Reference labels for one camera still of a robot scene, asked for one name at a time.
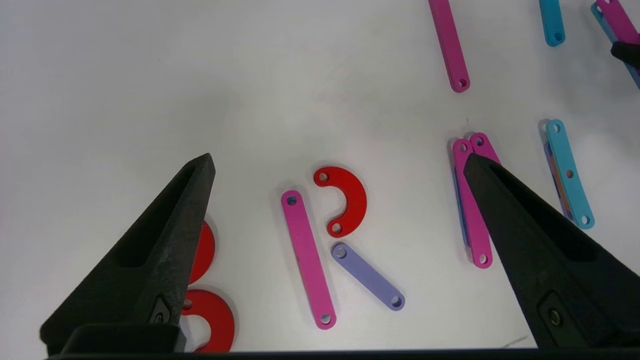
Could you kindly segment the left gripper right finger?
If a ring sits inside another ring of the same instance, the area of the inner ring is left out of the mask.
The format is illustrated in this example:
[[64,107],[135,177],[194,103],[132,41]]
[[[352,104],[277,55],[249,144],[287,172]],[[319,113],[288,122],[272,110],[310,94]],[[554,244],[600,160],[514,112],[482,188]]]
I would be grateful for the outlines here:
[[498,162],[464,177],[540,349],[640,344],[640,278]]

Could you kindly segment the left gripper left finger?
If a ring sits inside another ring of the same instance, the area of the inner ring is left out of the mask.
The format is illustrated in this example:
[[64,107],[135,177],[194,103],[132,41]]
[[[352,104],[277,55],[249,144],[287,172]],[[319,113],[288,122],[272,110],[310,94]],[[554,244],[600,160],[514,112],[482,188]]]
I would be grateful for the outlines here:
[[175,357],[216,169],[187,162],[62,304],[39,337],[50,357]]

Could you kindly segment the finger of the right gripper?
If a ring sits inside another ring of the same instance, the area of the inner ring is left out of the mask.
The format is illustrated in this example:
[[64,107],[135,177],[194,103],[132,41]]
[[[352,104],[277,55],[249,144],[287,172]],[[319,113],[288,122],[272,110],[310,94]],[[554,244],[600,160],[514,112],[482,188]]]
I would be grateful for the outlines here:
[[611,45],[611,55],[626,65],[640,70],[640,44],[615,41]]

